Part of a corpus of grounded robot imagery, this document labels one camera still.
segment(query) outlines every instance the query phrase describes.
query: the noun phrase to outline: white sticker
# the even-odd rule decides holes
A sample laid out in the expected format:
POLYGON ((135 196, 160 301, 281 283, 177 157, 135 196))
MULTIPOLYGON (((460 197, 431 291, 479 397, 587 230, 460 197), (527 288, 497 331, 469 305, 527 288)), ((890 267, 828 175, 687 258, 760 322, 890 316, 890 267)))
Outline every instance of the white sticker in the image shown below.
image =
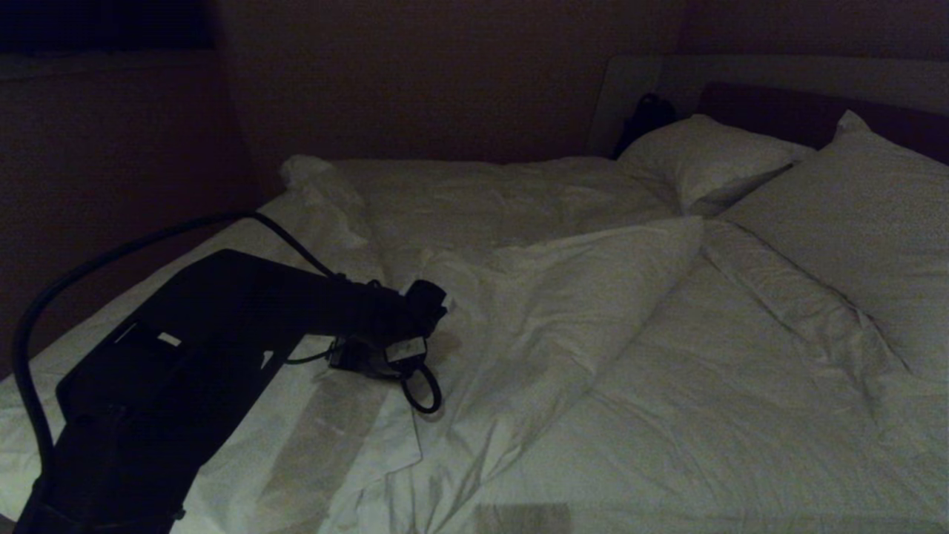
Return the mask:
POLYGON ((399 341, 389 345, 389 348, 385 350, 385 355, 390 362, 397 362, 421 354, 425 354, 424 337, 413 337, 412 339, 399 341))

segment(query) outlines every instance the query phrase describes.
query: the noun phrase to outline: wall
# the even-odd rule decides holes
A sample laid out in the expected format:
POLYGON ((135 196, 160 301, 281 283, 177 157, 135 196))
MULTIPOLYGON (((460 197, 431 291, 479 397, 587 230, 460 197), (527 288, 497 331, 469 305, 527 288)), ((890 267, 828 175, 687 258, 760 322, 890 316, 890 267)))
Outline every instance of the wall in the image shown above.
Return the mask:
POLYGON ((949 61, 949 3, 690 0, 677 52, 949 61))
MULTIPOLYGON (((261 200, 216 57, 0 81, 0 184, 0 376, 16 320, 55 277, 147 232, 261 200)), ((67 291, 33 351, 199 239, 67 291)))
POLYGON ((607 61, 673 51, 684 0, 219 2, 254 160, 581 154, 607 61))

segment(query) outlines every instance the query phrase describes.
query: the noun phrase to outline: white pillow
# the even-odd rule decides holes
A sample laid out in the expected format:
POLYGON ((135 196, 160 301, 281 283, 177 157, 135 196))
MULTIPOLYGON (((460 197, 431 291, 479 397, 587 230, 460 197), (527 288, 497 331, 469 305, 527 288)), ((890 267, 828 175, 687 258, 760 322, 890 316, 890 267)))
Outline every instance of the white pillow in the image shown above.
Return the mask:
POLYGON ((813 152, 693 115, 637 139, 619 164, 634 177, 673 185, 682 213, 715 215, 813 152))
POLYGON ((926 379, 949 372, 949 166, 848 113, 834 141, 723 216, 870 315, 926 379))

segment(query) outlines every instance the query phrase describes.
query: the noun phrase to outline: black device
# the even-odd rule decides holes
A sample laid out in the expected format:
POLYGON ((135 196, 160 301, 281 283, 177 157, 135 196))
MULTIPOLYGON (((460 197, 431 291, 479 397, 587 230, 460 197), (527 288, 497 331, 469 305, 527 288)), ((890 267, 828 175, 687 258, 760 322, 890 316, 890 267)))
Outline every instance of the black device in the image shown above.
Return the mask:
POLYGON ((633 116, 623 121, 623 135, 613 148, 613 160, 618 160, 629 145, 647 133, 676 121, 676 109, 656 93, 642 95, 633 116))
MULTIPOLYGON (((424 280, 403 296, 375 281, 320 276, 233 250, 185 267, 60 382, 56 396, 66 425, 51 454, 39 429, 45 417, 41 425, 30 413, 43 473, 15 532, 169 532, 198 469, 274 375, 285 364, 316 359, 288 360, 307 334, 336 336, 318 355, 332 367, 398 379, 413 406, 437 410, 440 391, 425 352, 397 360, 386 350, 431 335, 446 313, 444 297, 424 280), (419 370, 435 397, 428 408, 405 386, 419 370)), ((16 359, 23 347, 14 347, 14 363, 23 364, 16 359)), ((35 411, 21 384, 22 365, 14 370, 35 411)))

